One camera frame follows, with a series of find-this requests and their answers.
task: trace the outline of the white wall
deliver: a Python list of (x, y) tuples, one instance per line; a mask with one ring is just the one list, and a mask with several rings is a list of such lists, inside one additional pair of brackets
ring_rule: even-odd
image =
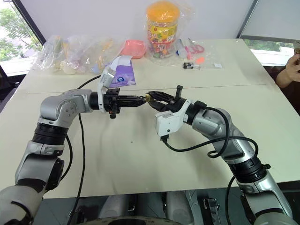
[[(46, 39), (53, 34), (142, 39), (151, 0), (22, 0)], [(252, 0), (191, 0), (196, 14), (183, 37), (235, 38)]]
[(300, 0), (260, 0), (242, 35), (300, 39)]

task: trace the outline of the pink bowl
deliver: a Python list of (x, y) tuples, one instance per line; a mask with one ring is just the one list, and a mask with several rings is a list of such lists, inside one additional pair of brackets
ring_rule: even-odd
[(131, 55), (133, 59), (139, 59), (143, 57), (146, 52), (146, 46), (143, 41), (139, 40), (127, 40), (121, 55)]

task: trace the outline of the black cable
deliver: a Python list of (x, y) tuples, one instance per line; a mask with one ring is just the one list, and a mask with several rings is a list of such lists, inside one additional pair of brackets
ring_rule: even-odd
[[(87, 85), (88, 83), (96, 80), (97, 78), (101, 77), (101, 75), (95, 76), (92, 79), (89, 79), (87, 82), (83, 83), (82, 85), (80, 85), (77, 89), (81, 89), (82, 87), (84, 87), (85, 85)], [(85, 144), (84, 144), (84, 129), (83, 129), (83, 122), (81, 120), (81, 115), (78, 114), (78, 118), (79, 118), (79, 123), (80, 123), (80, 127), (81, 127), (81, 134), (82, 134), (82, 151), (83, 151), (83, 164), (82, 164), (82, 173), (81, 173), (81, 178), (80, 178), (80, 184), (79, 184), (79, 189), (78, 189), (78, 193), (77, 193), (77, 197), (76, 197), (76, 201), (75, 204), (73, 206), (73, 209), (70, 213), (70, 217), (69, 220), (67, 222), (67, 225), (70, 225), (72, 218), (74, 216), (75, 210), (77, 208), (77, 204), (79, 202), (79, 198), (80, 198), (80, 193), (81, 193), (81, 189), (83, 187), (83, 178), (84, 178), (84, 171), (85, 171)]]
[[(193, 147), (186, 148), (186, 149), (175, 149), (175, 148), (173, 148), (171, 145), (169, 145), (169, 144), (167, 143), (167, 141), (166, 141), (167, 139), (163, 139), (163, 142), (165, 143), (165, 145), (166, 145), (169, 149), (171, 149), (171, 150), (173, 150), (173, 151), (176, 151), (176, 152), (185, 152), (185, 151), (191, 151), (191, 150), (194, 150), (194, 149), (203, 147), (204, 145), (212, 144), (212, 143), (219, 142), (219, 141), (224, 141), (225, 139), (226, 139), (225, 137), (220, 137), (220, 138), (212, 139), (212, 140), (210, 140), (210, 141), (203, 142), (203, 143), (201, 143), (201, 144), (198, 144), (198, 145), (195, 145), (195, 146), (193, 146)], [(232, 140), (232, 139), (245, 140), (245, 141), (251, 142), (251, 143), (254, 145), (254, 147), (255, 147), (255, 154), (257, 155), (257, 153), (258, 153), (258, 145), (257, 145), (257, 143), (256, 143), (254, 140), (252, 140), (252, 139), (250, 139), (250, 138), (247, 138), (247, 137), (243, 137), (243, 136), (231, 136), (231, 137), (229, 137), (228, 139), (229, 139), (229, 140)]]
[(76, 201), (75, 201), (74, 207), (73, 207), (73, 209), (70, 213), (70, 217), (69, 217), (69, 220), (67, 222), (67, 225), (71, 224), (73, 215), (74, 215), (75, 210), (77, 208), (77, 204), (78, 204), (78, 201), (79, 201), (79, 198), (80, 198), (81, 189), (83, 187), (83, 178), (84, 178), (84, 171), (85, 171), (85, 144), (84, 144), (83, 122), (81, 120), (81, 115), (80, 114), (78, 114), (78, 117), (79, 117), (79, 122), (80, 122), (80, 127), (81, 127), (81, 135), (82, 135), (81, 138), (82, 138), (83, 164), (82, 164), (82, 173), (81, 173), (80, 184), (79, 184), (79, 189), (78, 189)]
[(230, 179), (229, 184), (226, 188), (226, 195), (225, 195), (225, 215), (226, 215), (226, 220), (227, 220), (228, 225), (231, 225), (230, 218), (229, 218), (229, 213), (228, 213), (228, 197), (229, 197), (230, 187), (233, 184), (234, 179), (235, 179), (235, 176), (233, 176)]
[(69, 160), (69, 165), (67, 166), (66, 171), (61, 176), (61, 179), (60, 179), (61, 181), (62, 181), (62, 179), (65, 178), (66, 174), (69, 172), (69, 170), (71, 168), (71, 165), (72, 165), (72, 161), (73, 161), (73, 148), (72, 148), (72, 145), (71, 145), (71, 142), (70, 142), (70, 139), (69, 139), (68, 135), (66, 136), (66, 140), (67, 140), (67, 144), (68, 144), (69, 150), (70, 150), (70, 160)]
[(211, 108), (211, 107), (206, 107), (206, 109), (207, 110), (212, 110), (212, 111), (215, 111), (215, 112), (219, 113), (223, 117), (224, 122), (225, 122), (225, 141), (224, 141), (222, 149), (220, 150), (220, 152), (210, 151), (210, 152), (207, 153), (207, 156), (209, 158), (217, 158), (217, 157), (221, 156), (227, 148), (227, 145), (228, 145), (228, 142), (229, 142), (229, 122), (228, 122), (227, 117), (220, 110), (215, 109), (215, 108)]
[(93, 77), (92, 79), (89, 79), (87, 82), (83, 83), (82, 85), (80, 85), (77, 89), (81, 89), (83, 86), (87, 85), (88, 83), (98, 79), (99, 77), (101, 77), (101, 74), (98, 76)]

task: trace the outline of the small electronic component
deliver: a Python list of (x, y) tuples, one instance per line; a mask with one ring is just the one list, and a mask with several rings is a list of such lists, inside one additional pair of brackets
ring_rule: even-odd
[(192, 62), (184, 62), (182, 64), (182, 68), (184, 69), (201, 69), (200, 65), (194, 65)]

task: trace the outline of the person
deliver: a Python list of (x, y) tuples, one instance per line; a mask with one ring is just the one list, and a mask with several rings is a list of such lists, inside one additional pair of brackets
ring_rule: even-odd
[(300, 115), (300, 54), (293, 55), (280, 73), (270, 75)]

